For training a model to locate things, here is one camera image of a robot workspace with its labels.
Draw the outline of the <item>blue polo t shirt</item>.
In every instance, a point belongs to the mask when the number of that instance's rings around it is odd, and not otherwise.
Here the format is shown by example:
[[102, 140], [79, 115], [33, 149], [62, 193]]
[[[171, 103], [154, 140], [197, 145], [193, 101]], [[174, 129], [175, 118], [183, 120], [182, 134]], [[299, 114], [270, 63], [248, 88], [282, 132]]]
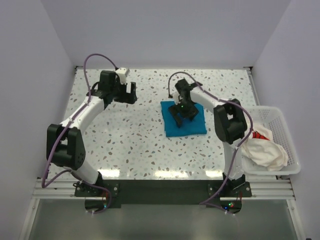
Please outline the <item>blue polo t shirt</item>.
[[169, 112], [169, 107], [174, 105], [174, 101], [161, 101], [160, 105], [164, 120], [164, 131], [167, 138], [207, 134], [204, 108], [202, 105], [198, 103], [195, 105], [199, 113], [193, 120], [184, 119], [181, 127], [177, 126], [174, 117]]

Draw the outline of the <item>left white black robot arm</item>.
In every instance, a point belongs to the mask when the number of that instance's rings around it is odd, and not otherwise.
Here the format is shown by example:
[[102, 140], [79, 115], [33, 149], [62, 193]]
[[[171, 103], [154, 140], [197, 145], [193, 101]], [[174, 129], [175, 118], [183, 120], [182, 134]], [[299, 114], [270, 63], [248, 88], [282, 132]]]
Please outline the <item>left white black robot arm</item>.
[[137, 101], [136, 83], [127, 82], [129, 68], [103, 70], [99, 81], [88, 89], [82, 104], [60, 124], [47, 128], [47, 166], [64, 168], [86, 182], [86, 191], [99, 196], [104, 190], [102, 174], [94, 169], [86, 156], [83, 134], [92, 121], [112, 102], [134, 104]]

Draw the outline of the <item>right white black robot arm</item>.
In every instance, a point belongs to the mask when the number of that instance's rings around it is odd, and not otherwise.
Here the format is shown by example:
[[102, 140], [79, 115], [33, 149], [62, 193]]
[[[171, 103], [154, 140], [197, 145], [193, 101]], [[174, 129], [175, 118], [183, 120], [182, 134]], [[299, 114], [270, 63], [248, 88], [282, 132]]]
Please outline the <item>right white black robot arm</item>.
[[188, 120], [192, 121], [199, 110], [195, 104], [213, 114], [214, 130], [218, 139], [223, 143], [224, 150], [224, 178], [228, 181], [223, 183], [223, 192], [230, 197], [235, 196], [241, 186], [238, 182], [244, 174], [241, 167], [242, 161], [241, 145], [251, 135], [253, 120], [239, 100], [226, 100], [212, 95], [202, 87], [199, 82], [188, 83], [181, 79], [175, 84], [176, 92], [168, 92], [168, 97], [174, 104], [168, 108], [178, 128]]

